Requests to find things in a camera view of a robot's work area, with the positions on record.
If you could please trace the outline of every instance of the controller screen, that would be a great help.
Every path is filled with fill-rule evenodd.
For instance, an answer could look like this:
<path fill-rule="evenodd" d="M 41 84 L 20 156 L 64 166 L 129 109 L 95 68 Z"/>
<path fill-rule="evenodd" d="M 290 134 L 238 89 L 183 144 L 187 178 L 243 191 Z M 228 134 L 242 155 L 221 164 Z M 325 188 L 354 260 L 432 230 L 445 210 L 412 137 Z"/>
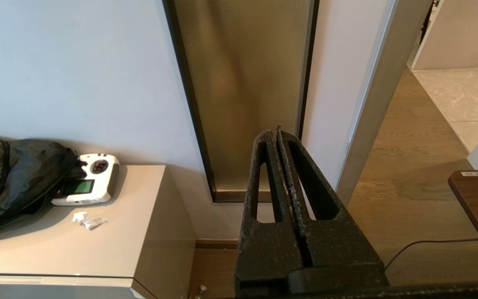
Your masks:
<path fill-rule="evenodd" d="M 95 180 L 76 180 L 67 182 L 62 190 L 63 195 L 91 193 Z"/>

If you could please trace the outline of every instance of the white paper scrap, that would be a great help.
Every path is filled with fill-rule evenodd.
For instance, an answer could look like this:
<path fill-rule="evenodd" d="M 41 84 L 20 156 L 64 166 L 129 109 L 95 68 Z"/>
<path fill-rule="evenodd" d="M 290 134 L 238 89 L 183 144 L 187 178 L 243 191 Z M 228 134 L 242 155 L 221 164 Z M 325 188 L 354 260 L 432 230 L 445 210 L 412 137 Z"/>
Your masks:
<path fill-rule="evenodd" d="M 97 218 L 86 218 L 85 220 L 82 221 L 82 224 L 88 229 L 92 230 L 95 227 L 98 227 L 103 223 L 103 220 L 100 217 Z"/>
<path fill-rule="evenodd" d="M 82 223 L 82 221 L 86 219 L 87 215 L 87 212 L 76 212 L 75 214 L 73 214 L 73 222 Z"/>

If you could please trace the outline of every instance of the wooden floor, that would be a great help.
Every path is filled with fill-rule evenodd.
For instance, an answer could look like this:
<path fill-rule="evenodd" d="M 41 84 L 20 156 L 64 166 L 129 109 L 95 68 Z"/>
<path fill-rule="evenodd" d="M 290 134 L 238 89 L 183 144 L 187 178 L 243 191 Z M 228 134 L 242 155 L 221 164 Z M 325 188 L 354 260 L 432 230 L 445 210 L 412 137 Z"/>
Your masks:
<path fill-rule="evenodd" d="M 432 100 L 405 70 L 349 211 L 387 263 L 417 240 L 476 238 L 447 179 L 471 169 L 467 152 Z M 197 249 L 191 289 L 205 298 L 233 297 L 235 250 Z M 478 242 L 418 244 L 387 270 L 393 286 L 478 281 Z"/>

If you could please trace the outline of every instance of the black backpack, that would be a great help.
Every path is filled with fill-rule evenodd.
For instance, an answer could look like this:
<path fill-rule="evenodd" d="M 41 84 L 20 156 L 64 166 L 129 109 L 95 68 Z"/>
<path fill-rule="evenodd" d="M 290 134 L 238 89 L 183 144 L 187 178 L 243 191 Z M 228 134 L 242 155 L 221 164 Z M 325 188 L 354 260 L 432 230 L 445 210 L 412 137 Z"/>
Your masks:
<path fill-rule="evenodd" d="M 0 140 L 0 226 L 37 212 L 63 178 L 83 176 L 77 155 L 58 142 Z"/>

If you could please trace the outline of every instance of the label sticker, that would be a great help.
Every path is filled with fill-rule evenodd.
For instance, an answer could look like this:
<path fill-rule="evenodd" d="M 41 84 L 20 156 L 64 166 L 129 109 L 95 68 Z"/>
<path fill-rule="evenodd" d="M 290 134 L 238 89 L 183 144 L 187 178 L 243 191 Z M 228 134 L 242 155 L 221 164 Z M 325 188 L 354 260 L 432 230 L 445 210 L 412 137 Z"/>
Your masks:
<path fill-rule="evenodd" d="M 462 176 L 478 176 L 478 172 L 461 172 Z"/>

